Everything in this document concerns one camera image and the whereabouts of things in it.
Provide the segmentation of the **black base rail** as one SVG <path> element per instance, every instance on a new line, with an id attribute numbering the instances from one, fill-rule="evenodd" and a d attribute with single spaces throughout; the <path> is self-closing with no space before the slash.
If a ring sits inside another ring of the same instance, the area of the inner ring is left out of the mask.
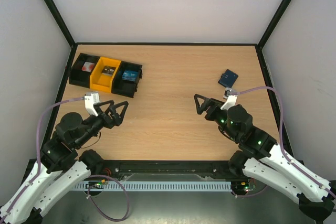
<path id="1" fill-rule="evenodd" d="M 227 161 L 122 161 L 106 160 L 102 172 L 120 179 L 131 174 L 192 174 L 213 179 L 236 180 Z"/>

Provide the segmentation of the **black enclosure frame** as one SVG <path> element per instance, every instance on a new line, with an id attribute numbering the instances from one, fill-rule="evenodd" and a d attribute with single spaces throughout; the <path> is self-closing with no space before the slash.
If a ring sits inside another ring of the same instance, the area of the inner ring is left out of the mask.
<path id="1" fill-rule="evenodd" d="M 144 85 L 130 100 L 124 125 L 104 130 L 93 146 L 105 159 L 135 161 L 222 161 L 237 146 L 198 115 L 193 95 L 216 94 L 221 66 L 240 71 L 237 86 L 270 85 L 262 49 L 291 0 L 282 0 L 259 42 L 76 42 L 55 2 L 44 0 L 71 51 L 56 96 L 72 98 L 84 88 L 68 83 L 73 61 L 80 53 L 121 57 L 144 64 Z"/>

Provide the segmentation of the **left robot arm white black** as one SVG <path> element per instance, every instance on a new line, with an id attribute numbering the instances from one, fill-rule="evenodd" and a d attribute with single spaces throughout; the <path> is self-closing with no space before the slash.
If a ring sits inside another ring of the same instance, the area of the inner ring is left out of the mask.
<path id="1" fill-rule="evenodd" d="M 56 125 L 50 140 L 37 147 L 37 160 L 15 195 L 1 207 L 1 223 L 41 223 L 51 208 L 87 178 L 104 178 L 124 186 L 109 173 L 103 173 L 101 156 L 87 150 L 77 151 L 103 128 L 121 125 L 128 102 L 110 100 L 89 105 L 89 117 L 77 112 L 64 115 Z"/>

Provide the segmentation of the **red white card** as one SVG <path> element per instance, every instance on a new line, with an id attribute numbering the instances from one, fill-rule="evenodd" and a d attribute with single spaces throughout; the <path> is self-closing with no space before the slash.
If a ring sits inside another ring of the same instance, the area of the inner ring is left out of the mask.
<path id="1" fill-rule="evenodd" d="M 84 72 L 91 72 L 94 67 L 95 67 L 95 63 L 86 61 L 83 64 L 81 70 L 84 71 Z"/>

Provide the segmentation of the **right black storage bin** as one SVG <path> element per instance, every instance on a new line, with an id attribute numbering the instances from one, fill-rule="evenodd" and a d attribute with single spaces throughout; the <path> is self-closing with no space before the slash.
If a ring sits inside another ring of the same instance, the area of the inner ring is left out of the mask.
<path id="1" fill-rule="evenodd" d="M 135 82 L 122 80 L 122 74 L 125 70 L 137 71 L 139 73 Z M 142 65 L 121 61 L 118 72 L 113 80 L 112 93 L 133 98 L 138 90 L 138 84 L 142 78 Z"/>

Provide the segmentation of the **black card in yellow bin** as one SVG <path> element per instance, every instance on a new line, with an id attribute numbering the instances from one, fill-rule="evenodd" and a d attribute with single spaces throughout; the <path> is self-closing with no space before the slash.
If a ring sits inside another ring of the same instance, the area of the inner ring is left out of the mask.
<path id="1" fill-rule="evenodd" d="M 115 72 L 116 68 L 112 67 L 112 66 L 104 66 L 103 70 L 102 70 L 102 74 L 106 75 L 106 76 L 113 76 L 114 72 Z"/>

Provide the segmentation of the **blue leather card holder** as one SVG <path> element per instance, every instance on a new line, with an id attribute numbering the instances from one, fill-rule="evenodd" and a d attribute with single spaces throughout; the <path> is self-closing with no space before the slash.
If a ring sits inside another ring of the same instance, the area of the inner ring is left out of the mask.
<path id="1" fill-rule="evenodd" d="M 224 73 L 222 73 L 220 79 L 218 80 L 218 84 L 226 88 L 232 88 L 237 79 L 238 74 L 234 73 L 229 69 L 226 69 Z"/>

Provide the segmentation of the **blue card in bin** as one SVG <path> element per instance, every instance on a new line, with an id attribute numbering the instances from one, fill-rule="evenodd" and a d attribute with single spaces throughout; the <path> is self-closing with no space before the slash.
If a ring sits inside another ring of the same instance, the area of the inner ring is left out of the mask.
<path id="1" fill-rule="evenodd" d="M 125 70 L 122 74 L 122 80 L 135 82 L 139 73 L 137 71 Z"/>

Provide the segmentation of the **yellow storage bin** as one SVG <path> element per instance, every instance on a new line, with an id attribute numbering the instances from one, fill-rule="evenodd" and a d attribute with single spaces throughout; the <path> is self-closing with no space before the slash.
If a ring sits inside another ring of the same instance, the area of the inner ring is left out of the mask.
<path id="1" fill-rule="evenodd" d="M 116 60 L 116 59 L 107 58 L 107 57 L 100 57 L 97 65 L 95 66 L 90 76 L 90 89 L 111 93 L 112 86 L 113 86 L 113 80 L 116 76 L 116 73 L 119 70 L 120 65 L 121 65 L 121 60 Z M 113 76 L 106 76 L 102 74 L 102 70 L 104 66 L 115 67 L 115 72 Z"/>

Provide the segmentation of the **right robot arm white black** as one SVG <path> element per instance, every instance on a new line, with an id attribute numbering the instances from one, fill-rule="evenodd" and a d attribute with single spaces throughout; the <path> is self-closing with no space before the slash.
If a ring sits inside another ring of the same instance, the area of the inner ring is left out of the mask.
<path id="1" fill-rule="evenodd" d="M 323 222 L 335 210 L 335 181 L 324 179 L 296 160 L 267 132 L 253 125 L 253 117 L 236 96 L 226 102 L 194 95 L 196 111 L 214 121 L 219 131 L 238 145 L 228 162 L 229 172 L 254 178 L 281 192 L 309 218 Z"/>

